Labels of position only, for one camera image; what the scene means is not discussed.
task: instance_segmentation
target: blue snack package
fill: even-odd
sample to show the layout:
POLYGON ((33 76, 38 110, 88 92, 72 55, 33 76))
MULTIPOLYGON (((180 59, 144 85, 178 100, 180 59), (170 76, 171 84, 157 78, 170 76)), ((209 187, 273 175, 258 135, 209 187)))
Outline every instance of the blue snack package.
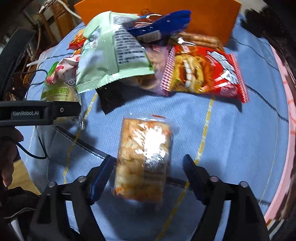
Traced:
POLYGON ((143 43, 158 41, 184 31, 190 21, 190 14, 188 10, 172 12, 165 16, 150 13, 134 21, 133 27, 127 31, 143 43))

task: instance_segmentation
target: nutrition label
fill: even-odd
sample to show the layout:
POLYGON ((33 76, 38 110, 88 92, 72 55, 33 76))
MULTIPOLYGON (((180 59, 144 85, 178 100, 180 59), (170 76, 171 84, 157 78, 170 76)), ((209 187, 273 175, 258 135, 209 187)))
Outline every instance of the nutrition label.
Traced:
MULTIPOLYGON (((128 17, 113 17, 113 24, 122 24, 123 22, 132 21, 128 17)), ((125 64, 129 62, 147 61, 145 49, 138 43, 138 41, 120 25, 119 29, 115 31, 115 48, 118 64, 125 64)))

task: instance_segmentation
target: yellow stripe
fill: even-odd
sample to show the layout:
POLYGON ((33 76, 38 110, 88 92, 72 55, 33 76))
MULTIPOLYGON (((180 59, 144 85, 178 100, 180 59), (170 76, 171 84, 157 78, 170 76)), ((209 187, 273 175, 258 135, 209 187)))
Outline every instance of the yellow stripe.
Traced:
MULTIPOLYGON (((211 118, 211 112, 212 112, 212 107, 213 107, 213 104, 214 104, 214 96, 212 96, 210 102, 209 102, 209 106, 207 108, 207 115, 206 115, 206 118, 205 118, 205 124, 204 124, 204 128, 203 128, 203 132, 202 132, 202 139, 201 139, 201 142, 200 142, 200 147, 198 149, 198 153, 196 155, 196 158, 194 160, 194 163, 195 165, 198 164, 199 160, 200 160, 200 157, 202 156, 202 152, 204 150, 204 147, 205 147, 205 139, 207 137, 207 130, 208 130, 208 127, 209 127, 209 122, 210 122, 210 118, 211 118)), ((158 236, 156 237, 156 239, 154 241, 159 241, 159 239, 164 235, 164 233, 166 232, 167 228, 169 227, 170 223, 172 222, 173 220, 173 217, 175 216, 175 213, 177 212, 181 202, 182 202, 182 199, 183 197, 185 196, 186 192, 187 192, 187 189, 189 187, 190 183, 189 181, 186 182, 185 184, 185 187, 184 189, 182 190, 181 192, 181 195, 180 197, 178 198, 170 216, 168 217, 168 220, 166 221, 165 225, 163 226, 161 232, 158 234, 158 236)))
MULTIPOLYGON (((92 100, 91 100, 91 102, 90 102, 90 104, 89 104, 89 107, 87 108, 87 111, 85 112, 85 115, 84 115, 84 117, 83 117, 83 121, 85 121, 85 119, 87 118, 89 112, 91 111, 92 104, 93 104, 94 101, 96 100, 97 96, 98 96, 98 94, 95 93, 95 95, 93 96, 93 98, 92 98, 92 100)), ((74 148, 74 145, 75 145, 76 141, 78 140, 80 134, 81 134, 81 130, 79 130, 79 131, 77 132, 77 134, 76 134, 76 136, 75 136, 75 138, 74 138, 74 141, 71 143, 71 145, 70 145, 70 147, 69 147, 69 149, 68 149, 68 153, 67 153, 67 157, 66 157, 66 164, 67 164, 67 165, 66 165, 66 168, 65 168, 64 173, 63 173, 64 184, 67 183, 67 180, 66 180, 66 174, 67 174, 67 172, 68 172, 69 165, 70 165, 70 154, 71 154, 71 152, 72 152, 72 150, 73 150, 73 148, 74 148)))

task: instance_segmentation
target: red candy wrapper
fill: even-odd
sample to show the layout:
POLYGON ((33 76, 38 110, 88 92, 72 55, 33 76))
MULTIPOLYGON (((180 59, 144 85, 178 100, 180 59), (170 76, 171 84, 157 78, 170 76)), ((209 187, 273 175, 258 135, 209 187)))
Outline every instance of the red candy wrapper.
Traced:
POLYGON ((79 30, 79 32, 75 35, 74 39, 69 43, 68 49, 78 50, 83 47, 83 44, 86 40, 86 38, 83 37, 83 31, 84 29, 79 30))
POLYGON ((207 47, 175 45, 170 51, 161 88, 206 93, 249 101, 234 54, 207 47))

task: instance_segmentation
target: orange box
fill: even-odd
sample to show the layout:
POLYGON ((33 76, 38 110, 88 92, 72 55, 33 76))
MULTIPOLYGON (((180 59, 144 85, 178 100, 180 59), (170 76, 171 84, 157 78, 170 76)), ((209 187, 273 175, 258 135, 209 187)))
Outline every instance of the orange box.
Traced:
POLYGON ((123 13, 141 13, 150 10, 153 13, 166 15, 179 10, 190 10, 191 20, 186 32, 206 34, 220 39, 226 45, 241 4, 235 0, 83 0, 75 9, 85 24, 101 12, 113 11, 123 13))

